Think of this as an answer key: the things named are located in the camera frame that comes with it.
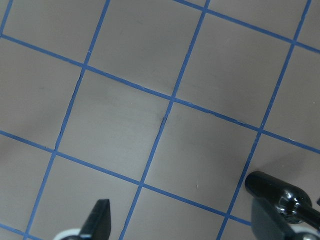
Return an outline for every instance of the white ring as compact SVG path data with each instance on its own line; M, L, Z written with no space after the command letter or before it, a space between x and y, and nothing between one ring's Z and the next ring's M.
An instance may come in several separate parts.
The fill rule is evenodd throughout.
M68 229L64 230L60 233L58 233L53 240L61 240L65 237L68 236L77 236L80 233L80 228L73 228L73 229Z

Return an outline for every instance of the grid pattern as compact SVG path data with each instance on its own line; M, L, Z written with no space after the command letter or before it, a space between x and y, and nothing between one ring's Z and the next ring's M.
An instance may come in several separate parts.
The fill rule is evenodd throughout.
M29 222L28 222L28 225L27 225L27 228L25 229L25 231L20 231L20 230L14 229L13 227L10 227L10 226L7 226L7 225L4 225L4 224L0 223L0 227L1 228L23 236L23 240L27 240L27 239L39 240L40 239L40 238L38 238L36 236L31 235L30 231L31 231L31 228L32 228L32 225L33 225L36 213L37 213L37 209L39 207L40 200L42 198L44 189L46 187L46 183L47 183L48 177L49 177L49 175L51 173L51 169L52 169L53 163L55 161L55 158L57 156L60 156L62 158L65 158L65 159L68 159L70 161L73 161L75 163L81 164L83 166L87 166L87 167L92 168L94 170L100 171L102 173L114 176L114 177L119 178L121 180L124 180L124 181L127 181L127 182L130 182L132 184L137 185L137 191L135 193L135 196L134 196L133 202L131 204L129 213L127 215L127 218L125 220L124 227L123 227L123 230L122 230L122 232L120 234L119 240L122 240L125 237L125 234L127 232L127 228L130 225L131 218L132 218L132 215L133 215L133 213L135 211L135 208L136 208L138 199L140 197L140 194L142 192L142 189L148 189L148 190L157 192L159 194L165 195L165 196L173 198L175 200L190 204L192 206L195 206L195 207L201 208L203 210L206 210L206 211L209 211L209 212L212 212L212 213L215 213L217 215L222 216L224 219L223 219L223 222L221 224L221 227L220 227L220 230L218 232L218 235L216 237L216 239L221 239L222 236L223 236L223 232L224 232L224 230L226 228L228 220L234 220L234 221L237 221L237 222L239 222L241 224L250 226L250 222L248 222L247 220L241 219L241 218L239 218L237 216L232 215L231 212L233 210L233 207L234 207L234 204L236 202L237 196L239 194L240 188L241 188L241 186L243 184L244 178L245 178L245 176L247 174L248 168L249 168L250 163L251 163L251 159L252 159L252 157L253 157L253 155L255 153L255 150L257 148L257 145L259 144L259 140L260 140L262 135L266 135L266 136L272 137L274 139L277 139L277 140L280 140L280 141L295 145L295 146L300 147L302 149L305 149L305 150L312 151L314 153L320 154L320 149L318 149L316 147L303 144L302 142L297 142L297 141L291 140L291 139L289 139L287 137L278 135L276 133L273 133L273 132L270 132L270 131L267 131L267 130L264 129L265 125L266 125L266 122L268 120L269 114L271 112L271 109L273 107L273 104L275 102L275 99L277 97L278 90L279 90L279 88L281 86L282 79L283 79L283 77L284 77L284 75L286 73L286 69L287 69L287 66L288 66L288 64L290 62L290 59L291 59L292 53L294 51L294 48L296 46L299 46L299 47L301 47L301 48L303 48L305 50L308 50L308 51L311 51L311 52L314 52L314 53L317 53L317 54L320 53L320 49L316 49L316 48L314 48L312 46L308 46L308 45L298 41L299 34L301 32L302 26L304 24L306 15L308 13L308 10L310 8L310 5L311 5L312 1L308 0L306 2L306 5L304 7L304 10L303 10L303 13L302 13L302 16L301 16L301 20L300 20L300 22L299 22L299 24L297 26L297 29L295 31L293 39L290 39L290 38L282 36L280 34L277 34L277 33L271 32L269 30L260 28L258 26L249 24L247 22L232 18L230 16L221 14L221 13L216 12L214 10L211 10L211 9L209 9L210 0L206 0L204 6L200 6L200 5L197 5L197 4L188 2L188 1L184 1L184 0L174 0L174 1L178 2L179 4L188 6L190 8L196 9L198 11L201 11L201 15L200 15L200 18L199 18L198 23L196 25L192 40L191 40L191 42L189 44L189 48L188 48L187 53L185 55L183 64L182 64L182 66L180 68L180 71L179 71L179 74L178 74L178 78L176 80L176 83L175 83L175 86L174 86L174 89L173 89L173 92L172 92L171 95L167 95L167 94L158 92L156 90L149 89L149 88L144 87L142 85L133 83L133 82L127 80L127 79L123 79L121 77L112 75L112 74L110 74L108 72L105 72L103 70L97 69L97 68L89 65L89 60L90 60L91 54L93 52L93 49L95 47L95 43L96 43L97 37L99 35L100 29L102 27L102 24L103 24L104 21L108 20L106 15L108 15L108 7L109 7L109 4L110 4L110 0L106 0L106 2L104 4L104 7L102 9L100 18L98 20L96 29L94 31L94 34L93 34L89 49L88 49L87 54L85 56L84 62L79 62L79 61L67 58L67 57L62 56L60 54L51 52L49 50L40 48L40 47L38 47L36 45L32 45L32 44L24 42L22 40L16 39L16 38L14 38L12 36L3 34L4 28L5 28L5 25L6 25L6 21L8 19L8 16L10 14L10 10L12 8L13 0L10 0L8 2L7 8L5 10L4 17L2 19L1 26L0 26L0 38L1 39L4 39L4 40L10 41L10 42L22 45L22 46L24 46L26 48L29 48L29 49L32 49L34 51L41 52L43 54L49 55L51 57L54 57L54 58L57 58L59 60L68 62L68 63L73 64L75 66L81 67L81 72L80 72L80 76L78 78L78 81L76 83L74 92L73 92L73 94L71 96L71 99L70 99L66 114L64 116L64 119L63 119L63 122L62 122L62 125L61 125L60 133L59 133L58 138L56 139L56 142L55 142L54 149L46 147L46 146L41 145L39 143L30 141L28 139L21 138L19 136L16 136L14 134L9 133L9 132L5 132L5 131L0 130L0 134L3 135L3 136L6 136L6 137L11 138L11 139L16 140L16 141L20 141L22 143L25 143L25 144L28 144L28 145L33 146L35 148L44 150L44 151L46 151L46 152L51 154L49 164L48 164L48 166L46 168L46 171L44 173L43 181L42 181L42 184L41 184L40 189L38 191L38 194L36 196L34 207L33 207L33 210L32 210L32 213L30 215ZM265 110L265 114L264 114L264 117L262 119L262 122L261 122L260 126L254 126L254 125L251 125L251 124L247 124L247 123L241 122L241 121L239 121L237 119L234 119L232 117L226 116L224 114L215 112L215 111L210 110L210 109L206 109L204 107L201 107L199 105L193 104L191 102L188 102L186 100L179 99L179 98L176 97L177 96L177 92L178 92L179 87L180 87L180 83L181 83L181 81L183 79L184 72L185 72L186 67L188 65L189 59L190 59L190 57L192 55L192 51L194 49L195 43L197 41L198 34L201 31L201 27L202 27L205 15L216 16L216 17L221 18L221 19L223 19L225 21L229 21L229 22L235 23L237 25L241 25L241 26L243 26L245 28L249 28L251 30L260 32L262 34L268 35L270 37L279 39L281 41L284 41L284 42L287 42L287 43L290 44L290 48L289 48L289 51L288 51L288 53L286 55L285 61L283 63L283 66L282 66L282 69L281 69L281 73L280 73L280 75L278 77L278 80L277 80L276 86L275 86L275 88L273 90L273 93L270 96L270 101L269 101L269 104L267 106L267 109ZM65 154L65 153L59 151L59 146L60 146L60 143L62 141L62 138L63 138L63 135L64 135L64 131L65 131L66 127L67 127L67 123L68 123L68 120L70 118L71 111L73 109L73 105L74 105L75 99L77 97L78 90L79 90L79 88L81 86L81 82L82 82L82 79L83 79L84 74L85 74L86 71L90 71L90 72L96 73L98 75L113 79L113 80L115 80L115 81L117 81L119 83L125 84L125 85L130 86L132 88L135 88L137 90L146 92L148 94L152 94L152 95L157 96L159 98L163 98L163 99L169 100L168 107L166 109L165 115L163 116L159 131L158 131L157 136L156 136L156 138L154 140L151 152L149 154L149 157L148 157L144 172L143 172L142 177L141 177L140 180L135 180L135 179L130 178L128 176L119 174L117 172L113 172L111 170L108 170L108 169L102 168L100 166L94 165L92 163L80 160L80 159L78 159L76 157L73 157L71 155L68 155L68 154ZM253 131L256 132L255 141L254 141L254 143L253 143L253 145L251 147L251 151L250 151L250 153L249 153L249 155L247 157L247 160L246 160L246 163L245 163L245 165L243 167L241 176L240 176L240 178L238 180L235 192L233 194L233 197L232 197L232 199L231 199L231 201L229 203L229 207L228 207L226 212L222 212L220 210L217 210L217 209L214 209L212 207L200 204L198 202L192 201L190 199L181 197L179 195L167 192L165 190L159 189L157 187L154 187L154 186L151 186L151 185L148 185L148 184L145 183L148 171L150 169L150 166L152 164L152 161L153 161L153 158L154 158L157 146L158 146L158 143L159 143L159 141L160 141L160 139L162 137L162 133L163 133L165 127L166 127L166 121L168 119L168 116L171 113L171 110L172 110L172 107L173 107L174 104L180 104L180 105L184 105L184 106L193 108L193 109L195 109L197 111L201 111L203 113L207 113L207 114L213 115L213 116L215 116L217 118L220 118L220 119L222 119L224 121L228 121L230 123L236 124L238 126L241 126L241 127L244 127L244 128L247 128L247 129L250 129L250 130L253 130Z

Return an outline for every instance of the blue grid line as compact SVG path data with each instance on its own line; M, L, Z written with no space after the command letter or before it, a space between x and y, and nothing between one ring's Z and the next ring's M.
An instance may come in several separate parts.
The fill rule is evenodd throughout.
M205 9L208 8L209 6L209 3L210 3L210 0L206 0L205 2ZM172 95L171 95L171 99L170 99L170 102L169 102L169 105L167 107L167 110L165 112L165 115L162 119L162 122L161 122L161 126L159 128L159 132L154 140L154 143L153 143L153 146L152 146L152 149L151 149L151 152L150 152L150 155L149 155L149 158L148 158L148 161L146 163L146 166L145 166L145 169L143 171L143 174L142 174L142 177L141 177L141 181L140 181L140 184L138 186L138 189L134 195L134 198L133 198L133 201L132 201L132 204L131 204L131 207L129 209L129 213L125 219L125 223L124 223L124 226L123 226L123 229L121 231L121 234L120 234L120 237L119 237L119 240L123 240L125 234L126 234L126 231L128 229L128 225L130 223L130 220L131 220L131 217L133 215L133 212L134 212L134 209L137 205L137 202L138 202L138 198L140 196L140 193L141 193L141 190L142 190L142 187L143 187L143 184L145 183L145 180L146 180L146 177L147 177L147 174L148 174L148 171L149 171L149 168L150 168L150 165L151 165L151 162L153 160L153 157L155 155L155 152L156 152L156 149L157 149L157 146L158 146L158 143L159 143L159 140L161 138L161 135L162 135L162 132L165 128L165 124L166 124L166 121L167 121L167 118L171 112L171 109L173 107L173 104L174 104L174 101L175 101L175 98L176 98L176 95L177 95L177 91L179 89L179 86L180 86L180 83L181 83L181 80L182 80L182 77L183 77L183 74L185 72L185 69L187 67L187 64L188 64L188 61L189 61L189 58L190 58L190 55L192 53L192 50L194 48L194 45L196 43L196 40L197 40L197 37L198 37L198 34L199 34L199 31L200 31L200 28L201 28L201 25L204 21L204 18L205 18L205 11L203 11L200 15L200 18L199 18L199 21L196 25L196 28L195 28L195 31L194 31L194 34L192 36L192 40L191 40L191 43L189 45L189 48L188 48L188 51L185 55L185 58L183 60L183 63L182 63L182 66L181 66L181 69L180 69L180 72L179 72L179 75L178 75L178 78L176 80L176 83L175 83L175 86L174 86L174 89L172 91Z
M34 49L34 50L36 50L36 51L43 52L43 53L45 53L45 54L51 55L52 57L56 57L56 58L61 59L61 60L63 60L63 61L70 62L70 63L75 64L75 65L77 65L77 66L83 67L83 64L82 64L82 63L79 63L79 62L77 62L77 61L73 61L73 60L71 60L71 59L69 59L69 58L63 57L63 56L58 55L58 54L55 54L55 53L53 53L53 52L46 51L46 50L44 50L44 49L42 49L42 48L36 47L36 46L34 46L34 45L31 45L31 44L29 44L29 46L28 46L28 43L27 43L27 44L26 44L26 43L22 44L22 43L23 43L22 41L19 41L19 40L15 39L15 38L11 38L11 37L6 36L6 35L2 35L2 37L3 37L4 39L10 40L10 41L12 41L12 42L16 42L16 43L21 44L21 45L24 45L24 46L26 46L26 47L32 48L32 49ZM310 50L310 51L313 51L313 52L316 52L316 53L320 53L320 50L318 50L318 49L316 49L316 48L312 48L312 47L307 46L307 45L305 45L305 44L302 44L302 43L297 42L296 45L299 46L299 47L309 48L308 50ZM149 92L149 93L150 93L150 94L157 95L158 92L153 91L153 92ZM162 93L159 93L159 95L157 95L157 96L162 97L162 98L166 98L166 99L169 99L169 98L170 98L169 96L167 96L167 95L165 95L165 94L162 94ZM186 101L183 101L183 100L180 100L180 101L181 101L181 102L179 102L179 100L176 100L175 102L179 102L179 103L181 103L181 104L184 104L184 103L182 103L182 102L187 103ZM204 110L207 110L207 109L205 109L205 108L200 109L200 107L193 107L193 108L194 108L194 109L198 109L198 110L200 110L200 111L202 110L203 112L204 112ZM215 116L217 116L217 117L219 117L219 118L225 119L225 120L227 120L227 121L229 121L229 122L234 122L233 120L231 120L231 118L230 118L229 120L226 119L226 118L228 118L228 117L227 117L227 116L224 116L224 115L222 115L222 114L219 116L219 113L216 113L216 112L213 112L213 111L208 112L208 113L211 113L211 114L213 114L213 115L215 115ZM281 138L282 141L285 141L285 142L294 144L294 145L296 145L296 146L298 146L298 147L305 148L305 149L308 149L308 150L313 151L313 152L316 152L316 153L319 153L319 152L320 152L320 151L319 151L318 149L316 149L316 148L312 148L312 147L309 147L309 146L304 145L304 144L301 144L301 143L300 143L301 145L299 145L299 143L298 143L298 142L295 142L295 141L292 141L292 142L293 142L293 143L292 143L292 142L288 141L288 138L281 137L281 136L276 135L276 134L274 134L274 133L267 132L267 131L264 131L263 133L266 134L266 135L268 135L268 136L277 138L277 139ZM16 140L21 141L21 142L24 142L24 143L27 143L27 144L32 143L32 142L30 142L30 141L27 142L27 140L25 140L25 139L23 139L23 138L16 139ZM32 146L37 147L37 148L41 148L41 147L39 147L39 146L41 146L41 145L32 145Z
M23 231L20 231L20 230L18 230L18 229L15 229L15 228L13 228L13 227L11 227L11 226L8 226L8 225L5 225L5 224L2 224L2 223L0 223L0 228L2 228L2 229L5 229L5 230L7 230L7 231L9 231L9 232L12 232L12 233L14 233L14 234L18 234L18 235L20 235L20 236L28 236L30 239L32 239L32 240L42 240L41 238L38 238L38 237L36 237L36 236L33 236L33 235L27 235L25 232L23 232Z
M8 2L7 6L6 6L6 9L5 9L5 12L4 12L4 16L2 18L2 22L1 22L1 25L0 25L0 38L2 37L2 34L4 32L5 25L6 25L8 16L9 16L9 12L10 12L11 7L12 7L12 3L13 3L13 0L9 0L9 2Z
M194 8L194 9L197 9L197 10L200 10L200 11L203 11L204 10L204 7L203 6L199 6L197 4L194 4L194 3L191 3L189 1L185 1L185 0L173 0L174 2L177 2L177 3L180 3L180 4L183 4L183 5L186 5L188 7L191 7L191 8Z
M4 224L2 224L2 223L0 223L0 228L5 229L5 230L8 230L8 231L10 231L10 232L12 232L12 233L15 233L15 234L19 234L19 235L21 235L21 236L24 236L24 235L25 235L25 233L24 233L23 231L20 231L20 230L18 230L18 229L15 229L15 228L13 228L13 227L8 226L8 225L4 225Z
M76 65L76 66L78 66L78 67L83 67L83 66L84 66L84 64L81 63L81 62L72 60L72 59L70 59L70 58L67 58L67 57L62 56L62 55L57 54L57 53L54 53L54 52L52 52L52 51L45 50L45 49L43 49L43 48L41 48L41 47L32 45L32 44L27 43L27 42L25 42L25 41L21 41L21 40L19 40L19 39L14 38L14 37L11 37L11 36L8 36L8 35L5 35L5 34L3 34L1 37L2 37L3 39L6 39L6 40L10 41L10 42L13 42L13 43L22 45L22 46L27 47L27 48L29 48L29 49L36 50L37 52L40 52L40 53L49 55L49 56L54 57L54 58L56 58L56 59L60 59L60 60L62 60L62 61L64 61L64 62L67 62L67 63L73 64L73 65Z
M6 39L6 40L8 40L8 41L10 41L10 42L13 42L13 43L22 45L22 46L24 46L24 47L27 47L27 48L29 48L29 49L33 49L33 50L35 50L35 51L37 51L37 52L40 52L40 53L49 55L49 56L54 57L54 58L56 58L56 59L62 60L62 61L64 61L64 62L67 62L67 63L73 64L73 65L76 65L76 66L78 66L78 67L85 68L86 70L88 70L88 71L90 71L90 72L93 72L93 73L102 75L102 76L104 76L104 77L113 79L113 80L115 80L115 81L117 81L117 82L123 83L123 84L125 84L125 85L127 85L127 86L130 86L130 87L132 87L132 88L138 89L138 90L140 90L140 91L143 91L143 92L146 92L146 93L149 93L149 94L152 94L152 95L161 97L161 98L163 98L163 99L167 99L167 100L170 100L170 99L171 99L171 96L169 96L169 95L166 95L166 94L163 94L163 93L161 93L161 92L158 92L158 91L149 89L149 88L147 88L147 87L143 87L143 86L138 85L138 84L136 84L136 83L130 82L130 81L128 81L128 80L125 80L125 79L123 79L123 78L121 78L121 77L118 77L118 76L112 75L112 74L110 74L110 73L104 72L104 71L99 70L99 69L97 69L97 68L95 68L95 67L93 67L93 66L87 65L88 63L81 63L81 62L72 60L72 59L70 59L70 58L68 58L68 57L62 56L62 55L60 55L60 54L56 54L56 53L54 53L54 52L52 52L52 51L45 50L45 49L43 49L43 48L41 48L41 47L35 46L35 45L30 44L30 43L27 43L27 42L25 42L25 41L21 41L21 40L19 40L19 39L16 39L16 38L14 38L14 37L11 37L11 36L8 36L8 35L5 35L5 34L2 35L2 38L3 38L3 39Z
M101 26L102 26L102 22L103 22L103 20L104 20L104 18L105 18L105 15L106 15L106 13L107 13L107 10L108 10L108 7L109 7L109 3L110 3L110 0L106 0L106 1L105 1L105 4L104 4L104 6L103 6L103 9L102 9L102 12L101 12L101 15L100 15L98 24L97 24L97 26L96 26L96 29L95 29L95 31L94 31L94 34L93 34L93 37L92 37L92 40L91 40L91 43L90 43L90 46L89 46L89 50L88 50L88 52L87 52L87 54L86 54L86 57L85 57L85 60L84 60L84 64L85 64L85 65L89 62L91 53L92 53L92 51L93 51L93 48L94 48L94 46L95 46L95 42L96 42L96 40L97 40L99 31L100 31ZM27 235L29 235L29 232L30 232L30 230L31 230L32 224L33 224L33 222L34 222L34 219L35 219L35 216L36 216L36 212L37 212L37 209L38 209L38 206L39 206L41 197L42 197L42 195L43 195L43 192L44 192L46 183L47 183L47 181L48 181L48 177L49 177L50 171L51 171L51 169L52 169L52 166L53 166L55 157L56 157L56 155L57 155L58 148L59 148L59 145L60 145L60 143L61 143L61 140L62 140L64 131L65 131L66 127L67 127L67 123L68 123L68 120L69 120L69 117L70 117L70 114L71 114L71 110L72 110L72 107L73 107L73 105L74 105L74 102L75 102L75 99L76 99L76 96L77 96L77 93L78 93L78 90L79 90L81 81L82 81L83 76L84 76L84 74L85 74L85 71L86 71L86 69L85 69L84 67L82 67L81 73L80 73L80 77L79 77L79 79L78 79L77 82L76 82L76 86L75 86L74 92L73 92L73 94L72 94L70 103L69 103L69 105L68 105L66 114L65 114L65 116L64 116L64 119L63 119L63 122L62 122L62 125L61 125L61 130L60 130L60 133L59 133L59 135L58 135L58 137L57 137L57 140L56 140L56 143L55 143L54 151L53 151L53 153L51 154L50 161L49 161L48 166L47 166L47 168L46 168L46 170L45 170L45 174L44 174L44 177L43 177L43 180L42 180L40 189L39 189L38 194L37 194L37 196L36 196L36 200L35 200L35 203L34 203L32 212L31 212L31 216L30 216L30 218L29 218L29 222L28 222L27 228L26 228L26 230L25 230L25 233L26 233Z
M247 225L247 226L251 227L251 222L249 222L247 220L244 220L244 219L242 219L240 217L236 217L236 216L230 215L229 219L232 219L234 221L237 221L238 223L241 223L241 224L244 224L244 225Z
M278 140L281 140L281 141L286 142L288 144L292 144L292 145L300 147L302 149L309 150L309 151L314 152L316 154L320 154L320 149L317 149L315 147L305 145L303 143L300 143L298 141L294 141L294 140L292 140L290 138L286 138L284 136L280 136L280 135L275 134L275 133L270 132L270 131L263 130L262 133L264 135L267 135L267 136L272 137L274 139L278 139Z
M255 30L255 31L260 32L260 33L262 33L262 34L266 34L266 35L268 35L268 36L274 37L274 38L276 38L276 39L280 39L280 40L285 41L285 42L287 42L287 43L290 43L290 44L291 44L291 43L293 42L293 41L292 41L290 38L288 38L288 37L285 37L285 36L282 36L282 35L277 34L277 33L275 33L275 32L266 30L266 29L264 29L264 28L261 28L261 27L255 26L255 25L252 25L252 24L247 23L247 22L245 22L245 21L241 21L241 20L238 20L238 19L236 19L236 18L233 18L233 17L227 16L227 15L224 15L224 14L219 13L219 12L217 12L217 11L213 11L213 10L210 10L210 9L209 9L209 10L207 11L207 13L208 13L208 14L211 14L211 15L214 15L214 16L216 16L216 17L218 17L218 18L227 20L227 21L229 21L229 22L232 22L232 23L241 25L241 26L243 26L243 27L246 27L246 28Z
M11 138L13 140L17 140L19 142L22 142L22 143L25 143L25 144L28 144L30 146L33 146L35 148L38 148L38 149L41 149L41 150L44 150L46 152L49 152L49 153L52 153L54 150L49 148L49 147L46 147L46 146L43 146L43 145L40 145L38 143L35 143L33 141L29 141L27 139L24 139L22 137L19 137L19 136L16 136L16 135L13 135L11 133L8 133L8 132L5 132L5 131L2 131L0 130L0 135L3 135L3 136L6 136L8 138Z
M176 103L178 103L178 104L182 104L182 105L184 105L184 106L187 106L187 107L196 109L196 110L201 111L201 112L206 113L206 114L214 115L214 116L216 116L217 118L226 120L226 121L231 122L231 123L233 123L233 124L237 124L237 125L239 125L239 126L242 126L242 127L247 128L247 129L251 129L251 130L254 130L254 131L256 131L256 132L259 131L259 127L250 125L250 124L245 123L245 122L242 122L242 121L239 121L239 120L237 120L237 119L234 119L234 118L232 118L232 117L223 115L223 114L218 113L218 112L216 112L216 111L209 110L209 109L207 109L207 108L204 108L204 107L202 107L202 106L193 104L193 103L191 103L191 102L188 102L188 101L185 101L185 100L182 100L182 99L179 99L179 98L176 98L174 101L175 101Z
M212 208L212 207L203 205L203 204L201 204L201 203L198 203L198 202L189 200L189 199L187 199L187 198L178 196L178 195L176 195L176 194L173 194L173 193L164 191L164 190L159 189L159 188L157 188L157 187L154 187L154 186L151 186L151 185L148 185L148 184L145 184L145 183L144 183L142 186L143 186L144 188L146 188L146 189L149 189L149 190L153 191L153 192L159 193L159 194L161 194L161 195L165 195L165 196L167 196L167 197L169 197L169 198L172 198L172 199L178 200L178 201L180 201L180 202L183 202L183 203L186 203L186 204L195 206L195 207L197 207L197 208L200 208L200 209L209 211L209 212L211 212L211 213L214 213L214 214L217 214L217 215L220 215L220 216L223 216L223 217L226 215L226 213L223 212L223 211L220 211L220 210L214 209L214 208Z
M171 96L169 95L166 95L166 94L163 94L161 92L158 92L158 91L155 91L155 90L152 90L152 89L149 89L147 87L144 87L144 86L141 86L139 84L136 84L136 83L133 83L131 81L128 81L124 78L121 78L121 77L118 77L118 76L115 76L115 75L112 75L110 73L107 73L107 72L104 72L102 70L99 70L93 66L86 66L86 69L90 72L93 72L93 73L96 73L96 74L99 74L99 75L102 75L104 77L107 77L107 78L110 78L110 79L113 79L119 83L122 83L122 84L125 84L129 87L132 87L132 88L135 88L135 89L138 89L140 91L143 91L145 93L148 93L148 94L152 94L152 95L155 95L155 96L158 96L160 98L163 98L163 99L167 99L167 100L170 100L171 99Z
M237 183L237 186L236 186L236 189L235 189L235 191L234 191L233 197L232 197L232 199L231 199L230 205L229 205L229 207L228 207L228 210L227 210L227 213L226 213L227 215L225 216L225 218L224 218L224 220L223 220L223 222L222 222L222 225L221 225L221 227L220 227L220 230L219 230L219 232L218 232L218 235L217 235L217 238L216 238L217 240L221 239L222 234L223 234L223 232L224 232L224 230L225 230L225 228L226 228L226 225L227 225L227 222L228 222L228 219L229 219L229 215L231 214L231 211L232 211L232 209L233 209L233 207L234 207L234 204L235 204L235 202L236 202L236 200L237 200L237 196L238 196L238 194L239 194L241 185L242 185L242 183L243 183L243 181L244 181L244 179L245 179L245 176L246 176L247 171L248 171L248 169L249 169L249 165L250 165L250 163L251 163L252 157L253 157L253 155L254 155L254 153L255 153L255 150L256 150L257 145L258 145L258 143L259 143L261 134L262 134L262 132L263 132L263 130L264 130L264 127L265 127L265 125L266 125L266 122L267 122L267 120L268 120L270 111L271 111L271 109L272 109L272 107L273 107L273 104L274 104L274 102L275 102L275 99L276 99L278 90L279 90L279 88L280 88L282 79L283 79L283 77L284 77L284 75L285 75L285 72L286 72L286 70L287 70L287 66L288 66L288 64L289 64L290 58L291 58L291 56L292 56L292 52L293 52L294 47L295 47L294 42L296 42L297 39L298 39L298 37L299 37L301 28L302 28L302 26L303 26L303 23L304 23L304 21L305 21L306 15L307 15L308 10L309 10L309 8L310 8L311 1L312 1L312 0L308 0L308 1L306 2L306 4L305 4L304 9L303 9L303 13L302 13L302 16L301 16L301 20L300 20L300 22L299 22L299 24L298 24L298 26L297 26L297 29L296 29L296 31L295 31L295 34L294 34L293 43L291 44L290 49L289 49L289 51L288 51L288 53L287 53L287 56L286 56L286 58L285 58L283 67L282 67L282 69L281 69L281 73L280 73L280 75L279 75L279 78L278 78L278 80L277 80L276 86L275 86L274 91L273 91L273 93L272 93L270 102L269 102L269 104L268 104L268 107L267 107L267 109L266 109L266 111L265 111L265 114L264 114L264 117L263 117L263 119L262 119L261 126L260 126L260 130L258 131L258 133L257 133L257 135L256 135L256 138L255 138L254 143L253 143L253 145L252 145L250 154L249 154L249 156L248 156L248 158L247 158L247 160L246 160L246 163L245 163L245 165L244 165L244 168L243 168L243 170L242 170L241 176L240 176L240 178L239 178L239 181L238 181L238 183Z
M113 177L116 177L118 179L121 179L121 180L124 180L126 182L129 182L129 183L132 183L132 184L135 184L135 185L139 185L140 182L138 180L135 180L133 178L130 178L130 177L127 177L127 176L124 176L122 174L119 174L117 172L114 172L114 171L111 171L111 170L108 170L106 168L103 168L103 167L100 167L100 166L97 166L95 164L92 164L90 162L87 162L87 161L83 161L83 160L80 160L76 157L73 157L73 156L70 156L70 155L67 155L65 153L62 153L62 152L57 152L56 153L57 156L60 156L64 159L67 159L69 161L72 161L72 162L75 162L75 163L78 163L78 164L81 164L83 166L86 166L88 168L91 168L91 169L94 169L94 170L97 170L99 172L102 172L102 173L105 173L105 174L108 174L108 175L111 175Z
M301 47L301 48L304 48L304 49L306 49L306 50L309 50L309 51L311 51L311 52L314 52L314 53L316 53L316 54L320 54L320 50L319 49L317 49L317 48L314 48L314 47L312 47L312 46L308 46L308 45L306 45L306 44L303 44L303 43L301 43L301 42L296 42L295 43L295 45L297 45L297 46L299 46L299 47Z

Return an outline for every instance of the shiny black plastic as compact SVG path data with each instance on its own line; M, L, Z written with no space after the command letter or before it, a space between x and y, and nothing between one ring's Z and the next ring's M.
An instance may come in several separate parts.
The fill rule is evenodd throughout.
M312 208L309 196L301 188L261 171L247 176L245 188L255 198L265 198L288 223L305 221L320 230L320 213Z
M83 224L79 236L84 240L108 240L110 232L110 202L109 199L100 199Z

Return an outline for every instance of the gray square tile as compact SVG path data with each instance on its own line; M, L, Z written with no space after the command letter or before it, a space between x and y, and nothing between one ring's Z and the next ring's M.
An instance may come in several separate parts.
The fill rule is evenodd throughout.
M85 60L105 0L15 0L4 34Z
M251 227L229 219L221 240L257 240Z
M55 147L80 68L0 39L0 129Z
M21 235L15 234L11 231L7 231L3 228L0 228L0 236L3 240L22 240L23 237Z
M0 223L24 231L50 153L3 135L0 153Z
M171 95L200 14L172 0L111 1L89 64Z
M222 221L220 215L143 189L124 239L213 239Z
M306 2L306 0L212 0L209 8L293 38Z
M302 188L311 198L313 207L319 198L320 155L275 138L262 135L252 158L247 175L253 171L262 171L285 182ZM232 215L251 220L252 197L241 187Z
M59 151L140 180L168 103L87 71Z
M146 183L227 211L256 133L175 104Z
M320 55L293 51L265 129L320 148Z
M81 228L98 199L110 199L111 235L118 239L137 186L56 157L31 234L51 240L63 230Z
M259 126L289 44L206 15L179 98Z
M320 2L312 1L299 35L299 42L320 48Z
M9 0L1 0L0 1L0 25L1 25L2 20L4 18L8 2L9 2Z

